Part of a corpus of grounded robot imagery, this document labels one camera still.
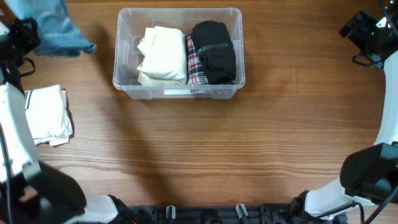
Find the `blue denim jeans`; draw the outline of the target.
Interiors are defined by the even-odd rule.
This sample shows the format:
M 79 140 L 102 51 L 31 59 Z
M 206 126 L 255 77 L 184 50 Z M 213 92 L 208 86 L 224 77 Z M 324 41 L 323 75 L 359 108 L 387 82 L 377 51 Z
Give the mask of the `blue denim jeans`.
M 19 19 L 36 21 L 40 39 L 36 55 L 78 57 L 96 51 L 96 44 L 72 21 L 65 0 L 6 0 L 6 4 Z

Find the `white t-shirt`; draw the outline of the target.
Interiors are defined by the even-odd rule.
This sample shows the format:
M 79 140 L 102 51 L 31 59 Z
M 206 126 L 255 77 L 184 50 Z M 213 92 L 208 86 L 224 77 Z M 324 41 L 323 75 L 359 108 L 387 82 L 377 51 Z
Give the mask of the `white t-shirt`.
M 34 143 L 53 147 L 68 143 L 73 128 L 67 112 L 66 91 L 60 85 L 53 85 L 24 94 L 25 114 Z

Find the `cream cloth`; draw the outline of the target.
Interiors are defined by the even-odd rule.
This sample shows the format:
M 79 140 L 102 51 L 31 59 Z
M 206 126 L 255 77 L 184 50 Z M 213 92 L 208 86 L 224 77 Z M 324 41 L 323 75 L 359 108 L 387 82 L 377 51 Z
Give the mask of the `cream cloth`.
M 147 27 L 137 48 L 144 59 L 137 67 L 143 86 L 187 84 L 185 34 L 168 27 Z

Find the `black garment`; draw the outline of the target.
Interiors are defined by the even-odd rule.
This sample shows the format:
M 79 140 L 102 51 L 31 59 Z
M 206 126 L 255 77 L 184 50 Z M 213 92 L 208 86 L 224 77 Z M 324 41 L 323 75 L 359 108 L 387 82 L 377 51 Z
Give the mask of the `black garment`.
M 230 83 L 236 78 L 236 54 L 226 24 L 203 21 L 190 34 L 210 85 Z

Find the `plaid shirt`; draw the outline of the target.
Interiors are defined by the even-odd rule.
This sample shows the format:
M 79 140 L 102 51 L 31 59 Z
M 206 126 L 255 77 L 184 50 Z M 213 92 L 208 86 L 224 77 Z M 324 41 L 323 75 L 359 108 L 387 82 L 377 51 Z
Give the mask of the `plaid shirt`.
M 190 35 L 187 36 L 187 72 L 189 85 L 209 85 Z

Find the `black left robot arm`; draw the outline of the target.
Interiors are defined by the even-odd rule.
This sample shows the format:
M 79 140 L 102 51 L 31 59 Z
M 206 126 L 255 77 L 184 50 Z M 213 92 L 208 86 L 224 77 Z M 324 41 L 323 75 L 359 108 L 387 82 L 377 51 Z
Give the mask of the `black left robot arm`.
M 113 195 L 85 195 L 40 158 L 31 135 L 19 67 L 40 44 L 37 22 L 16 19 L 1 33 L 1 220 L 6 223 L 138 223 Z

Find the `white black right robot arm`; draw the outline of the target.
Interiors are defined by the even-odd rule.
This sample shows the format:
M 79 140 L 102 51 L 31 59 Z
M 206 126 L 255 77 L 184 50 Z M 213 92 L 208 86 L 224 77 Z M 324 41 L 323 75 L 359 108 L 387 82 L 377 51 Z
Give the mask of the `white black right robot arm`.
M 363 139 L 343 161 L 337 179 L 294 199 L 293 222 L 341 223 L 357 208 L 360 222 L 371 223 L 388 204 L 397 203 L 397 8 L 382 11 L 381 19 L 359 11 L 339 31 L 359 49 L 352 62 L 376 69 L 384 81 L 381 123 L 374 139 Z

